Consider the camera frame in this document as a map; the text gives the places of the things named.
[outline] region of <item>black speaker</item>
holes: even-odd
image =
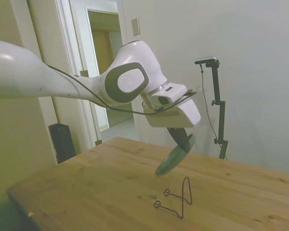
[[[57,162],[62,163],[76,156],[71,132],[68,125],[53,124],[49,126],[54,148],[57,152]]]

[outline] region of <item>doorway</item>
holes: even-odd
[[[105,13],[88,10],[94,50],[99,73],[105,72],[114,61],[122,44],[119,17],[116,13]],[[132,111],[131,103],[116,108]],[[99,119],[102,141],[120,136],[136,139],[135,123],[132,113],[106,109],[106,116]]]

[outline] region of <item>light switch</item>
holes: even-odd
[[[138,18],[135,18],[131,21],[131,26],[133,28],[134,36],[139,35],[140,34],[140,28],[139,28]]]

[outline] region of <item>black pole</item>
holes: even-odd
[[[220,66],[220,62],[218,60],[215,60],[214,62],[210,62],[206,64],[206,67],[212,68],[212,77],[213,77],[213,87],[214,87],[214,97],[215,100],[212,101],[213,105],[219,105],[220,106],[220,114],[219,114],[219,125],[218,125],[218,139],[214,139],[215,144],[221,145],[221,151],[219,158],[224,159],[226,155],[226,150],[228,146],[228,141],[225,141],[223,139],[223,132],[224,132],[224,125],[225,125],[225,107],[226,102],[221,101],[220,96],[220,85],[218,81],[218,68]]]

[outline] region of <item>floor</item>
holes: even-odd
[[[105,129],[101,131],[101,134],[103,142],[109,141],[118,136],[135,141],[137,140],[134,119],[127,120],[123,123]]]

